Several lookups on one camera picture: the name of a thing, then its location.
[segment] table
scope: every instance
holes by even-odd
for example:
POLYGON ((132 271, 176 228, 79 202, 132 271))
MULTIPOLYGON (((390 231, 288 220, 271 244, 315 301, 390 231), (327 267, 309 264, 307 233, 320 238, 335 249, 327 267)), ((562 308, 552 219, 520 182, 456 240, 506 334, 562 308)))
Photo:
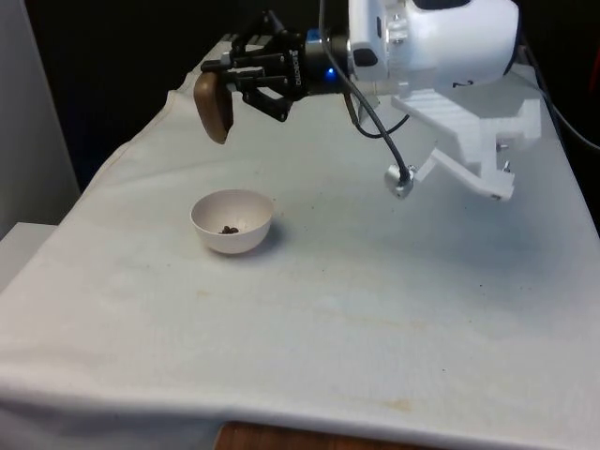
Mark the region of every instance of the table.
MULTIPOLYGON (((237 98, 218 146, 192 100, 198 73, 0 297, 0 447, 210 448, 239 420, 596 448, 600 245, 547 112, 544 138, 507 155, 511 202, 443 173, 398 202, 389 152, 358 136, 341 98, 298 103, 283 125, 237 98), (222 188, 274 199, 257 251, 199 243, 189 209, 222 188)), ((465 95, 482 114, 538 96, 515 76, 465 95)), ((415 120, 395 139, 416 165, 452 145, 415 120)))

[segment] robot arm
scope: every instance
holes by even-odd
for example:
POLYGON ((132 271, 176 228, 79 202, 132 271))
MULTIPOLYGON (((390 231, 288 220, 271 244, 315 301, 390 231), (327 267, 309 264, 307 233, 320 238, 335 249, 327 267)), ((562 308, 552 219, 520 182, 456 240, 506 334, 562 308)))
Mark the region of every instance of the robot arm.
MULTIPOLYGON (((338 65, 359 82, 393 81, 398 90, 411 91, 456 88, 490 83, 508 71, 518 16, 510 0, 406 0, 389 6, 381 0, 350 0, 349 32, 328 39, 338 65)), ((195 97, 209 136, 218 143, 227 138, 233 125, 231 91, 280 122, 295 101, 344 92, 321 39, 318 30, 285 29, 266 11, 235 39, 229 53, 206 61, 195 97), (273 38, 264 48, 248 51, 255 35, 273 38), (261 87, 282 97, 272 99, 261 87)))
POLYGON ((208 135, 225 143, 233 126, 232 92, 285 122, 302 98, 348 96, 343 78, 352 78, 359 86, 356 96, 391 94, 394 106, 457 136, 461 162, 435 148, 419 173, 400 163, 398 150, 384 136, 398 161, 385 175, 395 195, 406 197, 413 179, 423 181, 440 166, 479 194, 508 200, 514 175, 509 165, 497 167, 498 140, 522 134, 536 139, 541 130, 532 124, 540 122, 539 105, 537 110, 524 105, 516 118, 482 119, 447 96, 448 90, 506 75, 517 55, 518 29, 519 11, 511 0, 349 0, 349 30, 333 30, 326 37, 319 30, 288 30, 272 11, 265 11, 233 41, 230 52, 202 64, 194 97, 208 135), (256 35, 272 38, 250 51, 249 40, 256 35), (270 97, 262 88, 280 97, 270 97))

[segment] white bowl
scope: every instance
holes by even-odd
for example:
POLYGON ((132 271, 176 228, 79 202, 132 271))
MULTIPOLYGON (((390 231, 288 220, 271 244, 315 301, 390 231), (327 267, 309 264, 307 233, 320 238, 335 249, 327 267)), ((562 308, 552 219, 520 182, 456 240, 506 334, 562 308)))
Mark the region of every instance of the white bowl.
POLYGON ((221 190, 197 202, 191 221, 202 241, 214 251, 234 255, 257 247, 269 233, 274 206, 270 199, 249 190, 221 190), (221 234, 225 227, 236 234, 221 234))

